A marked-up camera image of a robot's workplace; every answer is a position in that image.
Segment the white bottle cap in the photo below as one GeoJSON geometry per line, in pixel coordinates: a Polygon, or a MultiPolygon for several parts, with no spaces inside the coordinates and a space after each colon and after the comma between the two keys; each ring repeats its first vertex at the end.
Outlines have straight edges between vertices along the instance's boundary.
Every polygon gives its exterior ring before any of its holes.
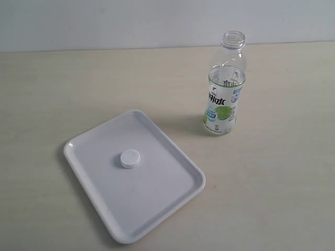
{"type": "Polygon", "coordinates": [[[140,164],[141,156],[137,150],[127,149],[120,155],[120,162],[123,168],[132,169],[140,164]]]}

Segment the clear plastic drink bottle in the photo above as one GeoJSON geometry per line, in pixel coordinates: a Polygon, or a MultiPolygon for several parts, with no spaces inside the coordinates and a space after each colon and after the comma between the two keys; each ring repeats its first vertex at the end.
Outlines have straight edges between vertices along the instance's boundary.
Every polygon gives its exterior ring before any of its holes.
{"type": "Polygon", "coordinates": [[[224,135],[236,125],[238,100],[246,80],[245,35],[230,30],[223,34],[208,73],[208,102],[204,113],[206,130],[224,135]]]}

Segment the white plastic tray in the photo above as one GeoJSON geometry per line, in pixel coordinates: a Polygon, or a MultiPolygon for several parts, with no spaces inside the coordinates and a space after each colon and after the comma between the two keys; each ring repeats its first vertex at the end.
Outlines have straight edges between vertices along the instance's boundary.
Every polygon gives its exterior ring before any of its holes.
{"type": "Polygon", "coordinates": [[[202,170],[142,111],[129,110],[72,139],[63,154],[110,235],[130,244],[197,196],[202,170]],[[123,168],[120,155],[140,153],[123,168]]]}

